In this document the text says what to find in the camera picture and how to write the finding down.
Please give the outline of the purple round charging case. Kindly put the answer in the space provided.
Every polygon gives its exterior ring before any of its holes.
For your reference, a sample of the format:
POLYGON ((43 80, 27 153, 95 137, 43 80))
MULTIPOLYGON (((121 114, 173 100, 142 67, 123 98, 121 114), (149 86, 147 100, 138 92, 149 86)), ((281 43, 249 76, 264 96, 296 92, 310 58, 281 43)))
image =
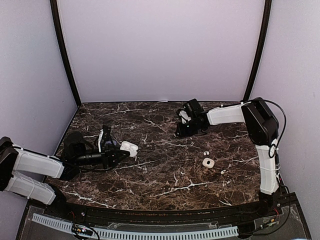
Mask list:
POLYGON ((107 141, 106 143, 105 143, 105 145, 112 145, 112 146, 117 146, 118 145, 118 143, 115 141, 115 140, 109 140, 109 141, 107 141))

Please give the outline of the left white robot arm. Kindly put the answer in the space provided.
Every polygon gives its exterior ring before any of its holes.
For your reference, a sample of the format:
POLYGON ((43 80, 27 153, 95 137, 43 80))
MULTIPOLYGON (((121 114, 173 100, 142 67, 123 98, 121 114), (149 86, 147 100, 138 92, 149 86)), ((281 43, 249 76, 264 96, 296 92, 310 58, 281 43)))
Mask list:
POLYGON ((58 197, 58 189, 24 175, 24 172, 40 174, 63 181, 72 180, 84 166, 102 165, 101 172, 112 170, 131 156, 131 148, 124 148, 112 140, 109 133, 98 136, 98 148, 85 140, 81 132, 72 132, 63 141, 61 157, 45 155, 18 146, 4 136, 0 139, 0 190, 51 205, 60 218, 67 218, 70 206, 58 197))

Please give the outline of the white oval charging case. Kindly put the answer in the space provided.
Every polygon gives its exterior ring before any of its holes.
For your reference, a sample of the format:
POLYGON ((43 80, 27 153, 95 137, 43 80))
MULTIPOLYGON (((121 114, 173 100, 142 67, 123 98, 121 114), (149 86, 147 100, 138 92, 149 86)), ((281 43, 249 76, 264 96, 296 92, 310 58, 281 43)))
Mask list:
POLYGON ((129 156, 131 158, 135 158, 138 154, 139 147, 134 143, 122 141, 120 145, 120 150, 129 152, 129 156))

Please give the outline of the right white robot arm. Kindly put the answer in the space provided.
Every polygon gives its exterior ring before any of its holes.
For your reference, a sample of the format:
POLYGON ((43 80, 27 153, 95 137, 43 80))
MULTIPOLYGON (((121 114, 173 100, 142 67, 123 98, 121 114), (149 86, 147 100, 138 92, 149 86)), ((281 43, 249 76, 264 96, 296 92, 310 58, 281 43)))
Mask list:
POLYGON ((204 110, 197 99, 192 99, 177 111, 177 115, 180 121, 174 135, 178 138, 191 137, 210 126, 244 123, 248 136, 257 150, 260 168, 260 202, 255 205, 255 213, 260 217, 266 217, 274 210, 275 203, 272 197, 280 187, 279 121, 266 100, 258 97, 246 102, 204 110))

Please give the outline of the beige square charging case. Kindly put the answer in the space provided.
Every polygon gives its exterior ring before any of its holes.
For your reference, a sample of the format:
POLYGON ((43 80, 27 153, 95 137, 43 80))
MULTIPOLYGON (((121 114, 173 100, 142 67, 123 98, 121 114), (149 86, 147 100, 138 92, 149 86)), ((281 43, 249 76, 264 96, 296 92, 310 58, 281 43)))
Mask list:
POLYGON ((215 161, 211 158, 206 157, 203 159, 202 165, 208 169, 212 169, 215 165, 215 161))

